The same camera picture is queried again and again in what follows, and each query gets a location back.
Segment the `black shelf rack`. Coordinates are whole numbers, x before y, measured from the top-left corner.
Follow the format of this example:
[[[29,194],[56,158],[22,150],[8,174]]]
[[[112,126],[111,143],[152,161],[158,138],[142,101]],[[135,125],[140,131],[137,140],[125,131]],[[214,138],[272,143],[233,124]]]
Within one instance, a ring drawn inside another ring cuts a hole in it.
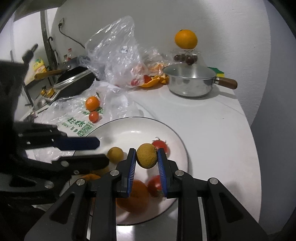
[[[35,72],[30,70],[27,72],[25,76],[24,85],[22,88],[22,95],[25,100],[28,102],[25,106],[33,106],[34,101],[39,96],[43,89],[52,86],[54,83],[54,79],[52,77],[48,77],[42,80],[35,80]]]

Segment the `left wall socket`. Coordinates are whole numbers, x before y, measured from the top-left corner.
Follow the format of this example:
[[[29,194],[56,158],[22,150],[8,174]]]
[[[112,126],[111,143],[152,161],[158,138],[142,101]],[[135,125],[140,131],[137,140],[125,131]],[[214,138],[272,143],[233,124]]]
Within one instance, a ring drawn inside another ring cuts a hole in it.
[[[65,20],[64,20],[64,18],[62,18],[58,23],[58,27],[61,28],[64,25],[64,22],[65,22]]]

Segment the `induction cooker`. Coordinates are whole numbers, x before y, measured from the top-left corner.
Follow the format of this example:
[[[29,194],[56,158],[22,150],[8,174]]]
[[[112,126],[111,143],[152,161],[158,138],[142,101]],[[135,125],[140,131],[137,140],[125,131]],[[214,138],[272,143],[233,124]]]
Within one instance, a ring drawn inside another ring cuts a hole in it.
[[[63,73],[52,87],[45,90],[45,94],[41,98],[47,102],[54,102],[60,98],[79,95],[88,89],[94,80],[97,79],[90,70],[78,66]]]

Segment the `mandarin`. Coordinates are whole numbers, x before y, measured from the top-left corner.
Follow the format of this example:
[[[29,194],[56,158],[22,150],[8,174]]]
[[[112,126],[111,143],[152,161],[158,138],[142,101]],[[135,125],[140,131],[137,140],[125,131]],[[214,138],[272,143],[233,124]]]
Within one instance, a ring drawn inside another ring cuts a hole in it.
[[[116,205],[129,213],[141,214],[148,208],[149,197],[147,186],[140,180],[134,180],[129,197],[117,198]]]
[[[101,177],[99,175],[96,174],[87,174],[81,177],[81,179],[84,179],[86,182],[90,182],[90,181],[95,181],[95,180],[99,180]]]
[[[85,102],[85,107],[88,111],[95,111],[100,107],[100,101],[95,96],[88,97]]]

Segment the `orange peel pieces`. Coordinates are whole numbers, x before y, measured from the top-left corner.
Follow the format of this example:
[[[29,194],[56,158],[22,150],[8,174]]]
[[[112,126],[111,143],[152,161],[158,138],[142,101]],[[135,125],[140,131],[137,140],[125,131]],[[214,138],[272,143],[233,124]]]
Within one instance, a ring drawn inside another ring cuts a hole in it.
[[[155,76],[144,75],[144,84],[141,85],[140,87],[150,88],[150,87],[153,87],[159,83],[166,85],[166,84],[168,84],[168,82],[169,82],[169,77],[166,74],[155,75]]]

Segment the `cherry tomato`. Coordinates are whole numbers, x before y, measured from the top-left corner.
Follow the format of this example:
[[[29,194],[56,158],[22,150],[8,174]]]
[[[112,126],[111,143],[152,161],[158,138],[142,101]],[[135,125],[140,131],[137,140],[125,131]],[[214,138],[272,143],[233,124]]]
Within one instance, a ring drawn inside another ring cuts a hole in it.
[[[92,123],[97,123],[99,121],[99,113],[96,111],[90,112],[88,117]]]
[[[155,137],[155,140],[152,141],[152,145],[158,150],[158,149],[164,149],[167,156],[170,155],[170,149],[168,147],[168,144],[166,141],[161,140],[158,137]]]
[[[162,197],[163,196],[161,180],[160,180],[159,175],[152,177],[148,181],[147,189],[152,197]]]

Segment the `crumpled clear plastic bag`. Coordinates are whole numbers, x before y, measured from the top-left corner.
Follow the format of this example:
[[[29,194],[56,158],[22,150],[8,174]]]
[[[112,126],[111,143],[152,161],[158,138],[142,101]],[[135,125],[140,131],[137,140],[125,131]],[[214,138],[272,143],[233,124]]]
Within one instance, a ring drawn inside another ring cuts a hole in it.
[[[144,75],[162,75],[172,60],[156,48],[144,49],[134,36],[134,21],[125,16],[98,30],[85,44],[79,64],[101,81],[120,88],[144,84]]]

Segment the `mandarin top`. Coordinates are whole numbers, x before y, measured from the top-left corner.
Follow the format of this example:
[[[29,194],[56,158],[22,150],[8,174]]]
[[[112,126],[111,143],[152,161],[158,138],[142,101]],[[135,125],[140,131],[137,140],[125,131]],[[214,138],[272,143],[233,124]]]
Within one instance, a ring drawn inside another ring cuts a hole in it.
[[[100,107],[100,101],[95,96],[88,97],[85,102],[85,107],[88,111],[95,111]]]

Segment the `flat printed plastic bag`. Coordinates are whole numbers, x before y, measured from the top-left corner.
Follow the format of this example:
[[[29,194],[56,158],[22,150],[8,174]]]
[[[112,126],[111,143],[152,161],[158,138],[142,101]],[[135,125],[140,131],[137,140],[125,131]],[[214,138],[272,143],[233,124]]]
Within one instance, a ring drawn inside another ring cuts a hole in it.
[[[90,111],[85,107],[86,100],[91,96],[100,102],[96,111],[99,114],[99,121],[96,123],[89,120]],[[69,137],[86,137],[109,121],[143,115],[127,91],[107,82],[95,80],[81,94],[53,102],[38,115],[35,123],[56,125],[59,131]]]

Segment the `large orange on container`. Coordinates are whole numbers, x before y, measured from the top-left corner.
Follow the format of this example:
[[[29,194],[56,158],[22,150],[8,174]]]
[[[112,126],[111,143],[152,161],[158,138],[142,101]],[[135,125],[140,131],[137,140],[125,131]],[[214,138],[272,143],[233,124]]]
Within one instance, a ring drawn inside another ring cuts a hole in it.
[[[191,30],[180,30],[175,35],[175,44],[181,49],[194,49],[198,44],[198,38]]]

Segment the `mandarin front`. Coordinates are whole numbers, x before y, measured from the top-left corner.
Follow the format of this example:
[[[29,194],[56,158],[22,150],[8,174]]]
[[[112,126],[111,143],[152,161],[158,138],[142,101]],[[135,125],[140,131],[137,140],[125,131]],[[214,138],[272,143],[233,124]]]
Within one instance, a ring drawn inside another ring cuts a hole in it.
[[[99,175],[96,174],[87,174],[81,177],[81,179],[84,179],[86,182],[90,182],[90,181],[95,181],[95,180],[99,180],[101,177]]]

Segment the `yellow detergent bottle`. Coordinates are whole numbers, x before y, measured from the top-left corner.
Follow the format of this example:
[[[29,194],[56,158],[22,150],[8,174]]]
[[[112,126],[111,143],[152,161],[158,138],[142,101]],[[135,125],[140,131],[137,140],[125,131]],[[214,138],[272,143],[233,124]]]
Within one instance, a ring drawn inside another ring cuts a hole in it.
[[[38,58],[35,60],[33,64],[33,70],[35,74],[47,72],[46,65],[42,58]]]

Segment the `range hood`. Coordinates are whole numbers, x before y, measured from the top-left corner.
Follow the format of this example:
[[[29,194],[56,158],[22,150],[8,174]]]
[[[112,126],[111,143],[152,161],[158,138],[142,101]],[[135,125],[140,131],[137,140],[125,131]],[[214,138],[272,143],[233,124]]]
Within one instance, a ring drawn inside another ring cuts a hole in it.
[[[21,3],[14,15],[14,21],[17,21],[30,14],[44,11],[47,9],[58,8],[66,0],[27,0]]]

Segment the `oil bottle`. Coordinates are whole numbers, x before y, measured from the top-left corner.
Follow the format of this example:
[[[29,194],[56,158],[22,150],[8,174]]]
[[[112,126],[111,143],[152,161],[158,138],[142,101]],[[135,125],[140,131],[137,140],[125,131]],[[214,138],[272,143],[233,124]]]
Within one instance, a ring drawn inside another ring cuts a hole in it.
[[[67,54],[66,54],[66,55],[64,55],[63,64],[66,64],[67,61],[68,61],[68,57],[67,57]]]

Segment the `black umbrella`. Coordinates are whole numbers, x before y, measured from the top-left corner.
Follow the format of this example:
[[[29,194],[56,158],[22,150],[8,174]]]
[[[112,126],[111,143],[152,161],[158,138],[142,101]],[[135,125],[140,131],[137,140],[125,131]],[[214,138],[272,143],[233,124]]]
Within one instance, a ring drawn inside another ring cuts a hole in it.
[[[53,64],[53,69],[57,69],[58,68],[58,63],[57,63],[57,60],[56,60],[56,55],[55,55],[55,51],[53,50],[52,48],[52,45],[51,45],[51,41],[53,40],[53,37],[48,37],[48,44],[49,44],[49,49],[50,49],[50,59],[51,59],[51,62]]]

